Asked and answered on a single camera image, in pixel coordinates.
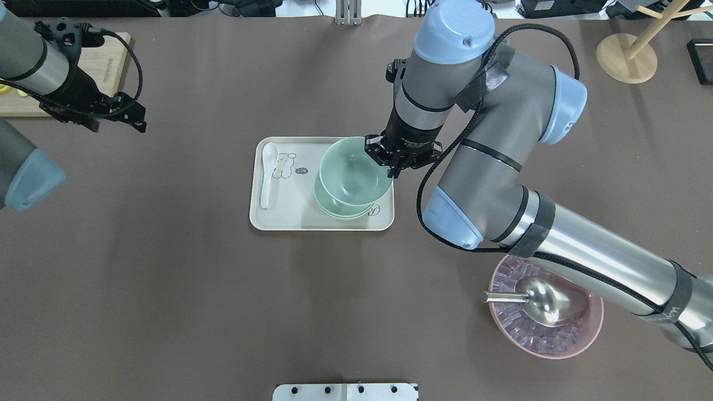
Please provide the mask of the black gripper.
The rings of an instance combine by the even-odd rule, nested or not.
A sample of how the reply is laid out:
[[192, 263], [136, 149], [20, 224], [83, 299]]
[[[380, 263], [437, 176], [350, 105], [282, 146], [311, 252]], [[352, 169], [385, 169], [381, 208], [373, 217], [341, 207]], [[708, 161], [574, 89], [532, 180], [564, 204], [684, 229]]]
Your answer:
[[[42, 111], [62, 123], [82, 125], [92, 132], [99, 130], [99, 119], [131, 125], [143, 134], [146, 131], [145, 107], [138, 102], [143, 88], [143, 72], [135, 53], [127, 41], [114, 31], [97, 28], [89, 23], [75, 23], [59, 18], [51, 23], [36, 21], [34, 30], [69, 62], [69, 72], [58, 89], [35, 96]], [[118, 39], [125, 46], [138, 69], [138, 88], [135, 97], [118, 92], [109, 96], [99, 91], [96, 81], [79, 67], [84, 47], [104, 45], [105, 36]]]
[[401, 171], [425, 167], [442, 155], [442, 145], [436, 140], [441, 129], [441, 125], [417, 129], [393, 109], [381, 134], [365, 136], [364, 150], [378, 165], [388, 168], [388, 177], [396, 179]]

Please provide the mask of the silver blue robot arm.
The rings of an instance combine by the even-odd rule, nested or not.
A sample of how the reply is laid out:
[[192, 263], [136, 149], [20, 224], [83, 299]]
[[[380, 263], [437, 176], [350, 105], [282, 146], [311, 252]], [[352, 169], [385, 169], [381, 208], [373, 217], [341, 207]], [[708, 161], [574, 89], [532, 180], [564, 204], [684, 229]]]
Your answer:
[[[39, 109], [63, 124], [97, 132], [100, 120], [128, 124], [143, 134], [146, 109], [139, 102], [143, 71], [128, 41], [114, 31], [59, 18], [29, 26], [1, 8], [2, 84], [28, 94]], [[112, 37], [126, 48], [138, 71], [137, 95], [109, 96], [79, 66], [82, 49], [104, 45]], [[2, 119], [1, 204], [25, 212], [51, 195], [65, 180], [61, 167], [7, 120]]]
[[520, 185], [536, 144], [553, 145], [581, 116], [587, 89], [572, 43], [543, 25], [495, 34], [479, 1], [435, 1], [412, 55], [394, 60], [394, 106], [365, 152], [398, 177], [448, 163], [426, 207], [423, 228], [452, 248], [539, 262], [570, 282], [657, 325], [675, 344], [711, 358], [711, 276], [617, 234]]

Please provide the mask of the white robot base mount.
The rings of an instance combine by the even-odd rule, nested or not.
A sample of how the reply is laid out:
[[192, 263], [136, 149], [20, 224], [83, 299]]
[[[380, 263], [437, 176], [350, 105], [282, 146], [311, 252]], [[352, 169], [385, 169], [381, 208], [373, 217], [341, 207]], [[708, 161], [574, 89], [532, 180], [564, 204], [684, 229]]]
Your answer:
[[412, 383], [312, 383], [278, 385], [272, 400], [419, 400]]

